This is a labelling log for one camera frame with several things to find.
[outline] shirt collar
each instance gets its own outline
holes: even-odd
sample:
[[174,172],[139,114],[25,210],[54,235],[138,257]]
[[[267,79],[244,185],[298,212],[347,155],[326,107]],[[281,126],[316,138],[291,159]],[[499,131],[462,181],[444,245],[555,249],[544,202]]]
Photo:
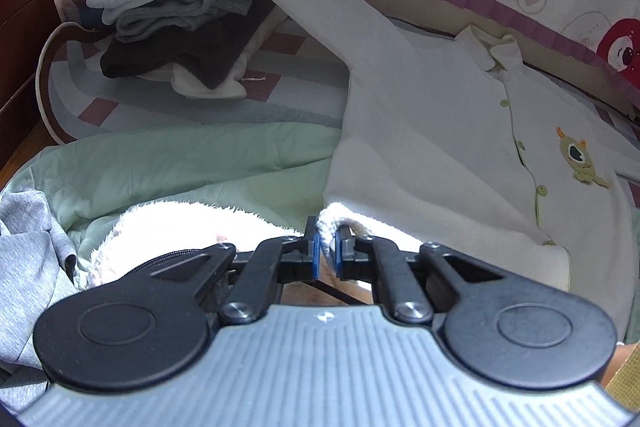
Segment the shirt collar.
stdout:
[[513,35],[497,39],[477,26],[469,25],[456,36],[455,41],[464,47],[482,71],[491,71],[496,65],[511,70],[522,64],[520,48]]

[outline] dark red wooden cabinet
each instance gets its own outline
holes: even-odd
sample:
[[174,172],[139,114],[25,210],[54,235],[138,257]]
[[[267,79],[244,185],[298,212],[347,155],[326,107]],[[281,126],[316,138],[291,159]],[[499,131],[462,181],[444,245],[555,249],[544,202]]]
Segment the dark red wooden cabinet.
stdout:
[[53,0],[0,0],[0,166],[38,121],[33,77],[58,24]]

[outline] brown cloth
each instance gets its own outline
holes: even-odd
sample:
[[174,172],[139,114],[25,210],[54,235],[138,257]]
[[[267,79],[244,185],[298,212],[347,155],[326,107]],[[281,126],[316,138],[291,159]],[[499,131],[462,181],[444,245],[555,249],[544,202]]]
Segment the brown cloth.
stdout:
[[271,0],[254,0],[247,15],[228,13],[194,31],[167,26],[143,41],[123,44],[111,39],[100,58],[102,73],[109,78],[136,76],[175,62],[214,89],[274,6]]

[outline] red bear print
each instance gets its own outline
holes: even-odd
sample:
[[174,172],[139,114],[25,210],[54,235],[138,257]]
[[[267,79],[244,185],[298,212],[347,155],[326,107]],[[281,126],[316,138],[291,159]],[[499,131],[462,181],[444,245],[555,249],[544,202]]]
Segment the red bear print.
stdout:
[[598,56],[640,88],[640,21],[622,19],[604,35],[597,49]]

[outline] folded gray sweater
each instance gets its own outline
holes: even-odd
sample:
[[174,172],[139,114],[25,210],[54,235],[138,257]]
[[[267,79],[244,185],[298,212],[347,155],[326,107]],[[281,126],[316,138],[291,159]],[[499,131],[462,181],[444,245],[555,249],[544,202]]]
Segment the folded gray sweater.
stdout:
[[76,293],[65,273],[76,250],[39,190],[0,200],[0,403],[17,413],[39,397],[47,378],[33,349],[33,327],[53,303]]
[[232,12],[246,15],[253,0],[155,0],[124,11],[116,20],[115,38],[137,42],[164,26],[194,31],[203,24]]

